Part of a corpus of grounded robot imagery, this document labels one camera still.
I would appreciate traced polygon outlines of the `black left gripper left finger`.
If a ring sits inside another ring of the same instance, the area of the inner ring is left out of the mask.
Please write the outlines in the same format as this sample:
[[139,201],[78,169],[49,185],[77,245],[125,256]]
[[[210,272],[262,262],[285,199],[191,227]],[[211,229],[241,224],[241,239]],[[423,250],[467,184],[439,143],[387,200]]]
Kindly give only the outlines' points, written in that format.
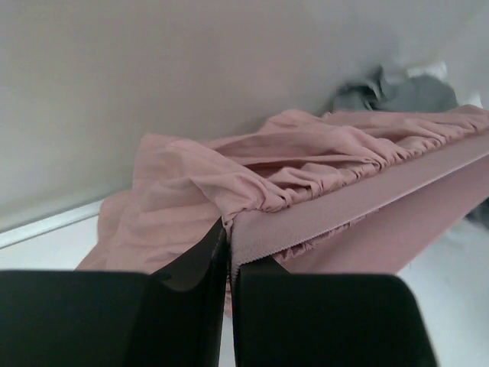
[[1,273],[3,366],[216,366],[228,243],[220,222],[152,274]]

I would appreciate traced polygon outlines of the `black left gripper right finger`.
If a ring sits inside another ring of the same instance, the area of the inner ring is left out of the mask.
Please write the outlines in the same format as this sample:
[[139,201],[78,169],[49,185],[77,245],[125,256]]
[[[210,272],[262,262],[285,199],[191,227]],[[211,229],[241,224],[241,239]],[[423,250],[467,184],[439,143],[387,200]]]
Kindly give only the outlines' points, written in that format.
[[232,288],[239,366],[435,366],[418,303],[391,274],[292,274],[272,258]]

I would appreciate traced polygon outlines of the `pink pleated skirt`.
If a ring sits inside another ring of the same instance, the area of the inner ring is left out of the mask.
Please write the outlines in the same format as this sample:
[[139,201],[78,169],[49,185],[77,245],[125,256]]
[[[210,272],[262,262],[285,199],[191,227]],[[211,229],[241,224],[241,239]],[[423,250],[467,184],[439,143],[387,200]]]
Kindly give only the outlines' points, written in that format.
[[198,142],[146,135],[131,189],[106,199],[98,242],[82,270],[155,272],[240,213],[274,213],[420,159],[422,179],[435,175],[429,156],[483,135],[488,113],[475,106],[448,112],[288,110],[255,133]]

